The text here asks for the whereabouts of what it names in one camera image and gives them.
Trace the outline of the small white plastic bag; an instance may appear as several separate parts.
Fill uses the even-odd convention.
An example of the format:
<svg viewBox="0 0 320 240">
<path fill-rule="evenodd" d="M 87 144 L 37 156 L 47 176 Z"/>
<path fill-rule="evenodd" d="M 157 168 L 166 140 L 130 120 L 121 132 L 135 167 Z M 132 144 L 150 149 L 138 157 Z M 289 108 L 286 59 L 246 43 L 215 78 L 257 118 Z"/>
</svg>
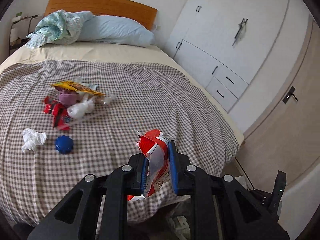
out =
<svg viewBox="0 0 320 240">
<path fill-rule="evenodd" d="M 85 94 L 79 103 L 76 103 L 67 108 L 67 114 L 72 119 L 80 119 L 85 114 L 92 113 L 95 108 L 96 96 Z"/>
</svg>

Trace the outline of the yellow snack bag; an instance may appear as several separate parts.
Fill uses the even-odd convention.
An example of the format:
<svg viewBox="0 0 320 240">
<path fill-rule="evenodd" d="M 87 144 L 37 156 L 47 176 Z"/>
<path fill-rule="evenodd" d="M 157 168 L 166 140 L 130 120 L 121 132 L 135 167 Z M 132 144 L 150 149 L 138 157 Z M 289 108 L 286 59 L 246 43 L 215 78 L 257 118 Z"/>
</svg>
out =
<svg viewBox="0 0 320 240">
<path fill-rule="evenodd" d="M 79 92 L 89 93 L 95 96 L 105 96 L 105 94 L 102 92 L 98 92 L 96 90 L 93 90 L 87 86 L 84 86 L 74 81 L 61 81 L 61 82 L 50 84 L 50 86 L 54 88 L 61 88 L 61 89 L 75 91 L 75 92 L 79 91 Z"/>
</svg>

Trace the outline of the wooden headboard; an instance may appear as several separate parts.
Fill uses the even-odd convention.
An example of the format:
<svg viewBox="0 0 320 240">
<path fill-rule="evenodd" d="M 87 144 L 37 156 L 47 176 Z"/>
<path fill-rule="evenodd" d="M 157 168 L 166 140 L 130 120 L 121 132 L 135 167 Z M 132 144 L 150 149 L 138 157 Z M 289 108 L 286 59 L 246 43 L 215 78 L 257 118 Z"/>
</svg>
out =
<svg viewBox="0 0 320 240">
<path fill-rule="evenodd" d="M 44 16 L 58 10 L 67 12 L 91 11 L 93 15 L 112 15 L 137 21 L 151 31 L 157 9 L 131 0 L 49 0 Z"/>
</svg>

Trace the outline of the clear plastic bottle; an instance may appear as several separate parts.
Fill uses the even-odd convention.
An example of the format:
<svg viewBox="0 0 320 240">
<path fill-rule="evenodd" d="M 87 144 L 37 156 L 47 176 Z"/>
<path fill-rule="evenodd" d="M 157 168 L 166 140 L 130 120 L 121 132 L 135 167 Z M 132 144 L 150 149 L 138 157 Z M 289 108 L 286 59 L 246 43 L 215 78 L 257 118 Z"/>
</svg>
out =
<svg viewBox="0 0 320 240">
<path fill-rule="evenodd" d="M 102 106 L 108 106 L 110 105 L 112 102 L 114 102 L 114 100 L 116 99 L 115 95 L 108 95 L 108 96 L 99 96 L 96 98 L 96 103 L 102 105 Z"/>
</svg>

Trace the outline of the blue bottle cap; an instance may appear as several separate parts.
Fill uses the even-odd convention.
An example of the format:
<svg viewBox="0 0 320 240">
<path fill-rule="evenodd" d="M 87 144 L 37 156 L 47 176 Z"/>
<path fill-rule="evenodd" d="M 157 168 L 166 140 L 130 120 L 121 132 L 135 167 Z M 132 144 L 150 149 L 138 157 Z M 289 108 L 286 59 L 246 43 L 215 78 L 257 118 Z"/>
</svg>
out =
<svg viewBox="0 0 320 240">
<path fill-rule="evenodd" d="M 55 140 L 55 149 L 60 154 L 69 154 L 72 152 L 74 146 L 73 139 L 69 136 L 62 135 Z"/>
</svg>

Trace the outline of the white crumpled tissue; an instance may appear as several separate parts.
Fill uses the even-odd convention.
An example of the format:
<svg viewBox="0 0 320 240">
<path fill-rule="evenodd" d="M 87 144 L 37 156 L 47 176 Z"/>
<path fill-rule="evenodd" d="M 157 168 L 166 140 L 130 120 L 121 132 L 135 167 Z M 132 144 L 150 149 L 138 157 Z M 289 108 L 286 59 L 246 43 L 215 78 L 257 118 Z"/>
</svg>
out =
<svg viewBox="0 0 320 240">
<path fill-rule="evenodd" d="M 23 153 L 36 151 L 38 146 L 44 145 L 47 140 L 46 133 L 40 133 L 31 128 L 26 128 L 22 132 L 24 144 L 21 148 Z"/>
</svg>

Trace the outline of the white wardrobe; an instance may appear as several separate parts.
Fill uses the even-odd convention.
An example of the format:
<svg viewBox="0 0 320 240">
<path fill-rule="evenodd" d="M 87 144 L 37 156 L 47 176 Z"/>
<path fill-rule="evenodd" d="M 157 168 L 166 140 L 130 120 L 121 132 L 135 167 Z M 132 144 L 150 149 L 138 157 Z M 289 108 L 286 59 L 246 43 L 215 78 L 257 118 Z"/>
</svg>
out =
<svg viewBox="0 0 320 240">
<path fill-rule="evenodd" d="M 164 51 L 230 111 L 267 58 L 289 0 L 187 0 Z"/>
</svg>

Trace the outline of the wooden door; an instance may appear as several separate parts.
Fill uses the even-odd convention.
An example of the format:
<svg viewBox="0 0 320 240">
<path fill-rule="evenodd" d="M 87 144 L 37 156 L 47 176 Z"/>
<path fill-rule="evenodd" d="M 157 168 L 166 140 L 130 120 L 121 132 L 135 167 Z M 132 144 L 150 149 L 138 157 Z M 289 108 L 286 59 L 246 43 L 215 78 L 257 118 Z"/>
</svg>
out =
<svg viewBox="0 0 320 240">
<path fill-rule="evenodd" d="M 271 192 L 278 171 L 291 185 L 319 161 L 319 26 L 312 22 L 299 69 L 288 89 L 295 91 L 245 140 L 237 161 L 250 187 Z"/>
</svg>

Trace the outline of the red crumpled wrapper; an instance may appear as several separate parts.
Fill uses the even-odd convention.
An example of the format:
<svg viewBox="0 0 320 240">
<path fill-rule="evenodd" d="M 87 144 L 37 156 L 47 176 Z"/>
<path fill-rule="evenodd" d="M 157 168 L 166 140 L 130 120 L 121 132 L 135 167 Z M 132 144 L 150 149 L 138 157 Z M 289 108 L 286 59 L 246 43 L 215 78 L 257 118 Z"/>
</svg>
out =
<svg viewBox="0 0 320 240">
<path fill-rule="evenodd" d="M 44 99 L 43 112 L 53 116 L 53 127 L 61 131 L 70 130 L 70 117 L 67 108 L 60 102 L 53 100 L 49 96 Z"/>
</svg>

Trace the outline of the red white snack bag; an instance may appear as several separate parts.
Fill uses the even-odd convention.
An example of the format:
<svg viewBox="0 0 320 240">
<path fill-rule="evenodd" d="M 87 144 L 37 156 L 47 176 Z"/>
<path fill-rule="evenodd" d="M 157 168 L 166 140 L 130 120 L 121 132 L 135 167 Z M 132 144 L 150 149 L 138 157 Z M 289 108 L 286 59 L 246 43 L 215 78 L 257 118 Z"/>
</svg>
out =
<svg viewBox="0 0 320 240">
<path fill-rule="evenodd" d="M 148 183 L 145 194 L 128 195 L 128 201 L 144 200 L 155 194 L 170 177 L 169 142 L 170 138 L 159 129 L 139 134 L 136 143 L 140 152 L 149 160 Z"/>
</svg>

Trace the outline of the black side table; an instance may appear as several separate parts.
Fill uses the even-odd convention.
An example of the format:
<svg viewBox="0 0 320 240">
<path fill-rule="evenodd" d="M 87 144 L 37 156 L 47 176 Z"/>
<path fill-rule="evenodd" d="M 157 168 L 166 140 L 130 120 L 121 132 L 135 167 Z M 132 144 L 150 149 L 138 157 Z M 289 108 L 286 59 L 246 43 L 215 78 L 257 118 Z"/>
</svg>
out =
<svg viewBox="0 0 320 240">
<path fill-rule="evenodd" d="M 33 32 L 31 29 L 32 22 L 39 17 L 39 14 L 32 16 L 20 15 L 12 19 L 9 32 L 9 56 L 29 41 L 28 35 Z"/>
</svg>

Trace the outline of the beige bed sheet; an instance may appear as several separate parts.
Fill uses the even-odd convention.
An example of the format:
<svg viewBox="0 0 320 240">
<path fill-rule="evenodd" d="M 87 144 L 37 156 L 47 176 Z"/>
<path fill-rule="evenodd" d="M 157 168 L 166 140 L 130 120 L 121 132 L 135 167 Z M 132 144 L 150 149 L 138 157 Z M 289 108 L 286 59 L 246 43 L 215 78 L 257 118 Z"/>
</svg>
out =
<svg viewBox="0 0 320 240">
<path fill-rule="evenodd" d="M 220 111 L 232 128 L 240 145 L 245 142 L 244 135 L 223 107 L 178 63 L 157 46 L 148 48 L 111 43 L 75 42 L 71 45 L 45 44 L 36 49 L 22 46 L 10 55 L 2 64 L 1 72 L 16 63 L 31 64 L 46 60 L 79 60 L 89 62 L 114 63 L 160 63 L 182 72 L 190 83 L 203 91 L 207 99 Z"/>
</svg>

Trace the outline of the green floral blanket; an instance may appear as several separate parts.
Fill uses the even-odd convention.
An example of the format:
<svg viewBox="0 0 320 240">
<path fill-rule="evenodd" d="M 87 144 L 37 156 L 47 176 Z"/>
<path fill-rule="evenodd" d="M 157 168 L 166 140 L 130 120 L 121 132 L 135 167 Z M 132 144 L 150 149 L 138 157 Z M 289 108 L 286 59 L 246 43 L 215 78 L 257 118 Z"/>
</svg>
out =
<svg viewBox="0 0 320 240">
<path fill-rule="evenodd" d="M 35 30 L 26 36 L 26 47 L 36 49 L 45 44 L 70 45 L 77 41 L 85 22 L 94 15 L 90 11 L 67 12 L 58 10 L 44 17 Z"/>
</svg>

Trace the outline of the checkered bed cover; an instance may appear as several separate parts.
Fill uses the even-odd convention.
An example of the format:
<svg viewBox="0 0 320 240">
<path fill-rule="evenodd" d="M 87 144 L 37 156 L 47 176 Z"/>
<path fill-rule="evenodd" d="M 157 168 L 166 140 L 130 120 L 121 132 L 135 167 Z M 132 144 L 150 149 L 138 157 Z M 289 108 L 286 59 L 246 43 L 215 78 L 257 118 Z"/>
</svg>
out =
<svg viewBox="0 0 320 240">
<path fill-rule="evenodd" d="M 70 154 L 54 142 L 61 131 L 43 112 L 50 84 L 83 78 L 116 99 L 68 132 Z M 23 153 L 26 128 L 46 133 L 44 145 Z M 203 91 L 177 69 L 158 63 L 43 61 L 1 73 L 1 211 L 11 224 L 36 225 L 81 180 L 110 174 L 138 153 L 138 135 L 159 129 L 178 152 L 218 176 L 239 149 L 232 128 Z"/>
</svg>

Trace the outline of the light blue pillow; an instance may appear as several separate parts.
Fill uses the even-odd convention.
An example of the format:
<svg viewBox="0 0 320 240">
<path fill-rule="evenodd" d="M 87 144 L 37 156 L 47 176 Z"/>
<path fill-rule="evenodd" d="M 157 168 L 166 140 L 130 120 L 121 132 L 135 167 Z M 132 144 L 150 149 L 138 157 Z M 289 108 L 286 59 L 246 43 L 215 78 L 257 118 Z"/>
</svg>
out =
<svg viewBox="0 0 320 240">
<path fill-rule="evenodd" d="M 135 20 L 103 15 L 94 16 L 83 24 L 78 41 L 148 47 L 155 44 L 155 36 Z"/>
</svg>

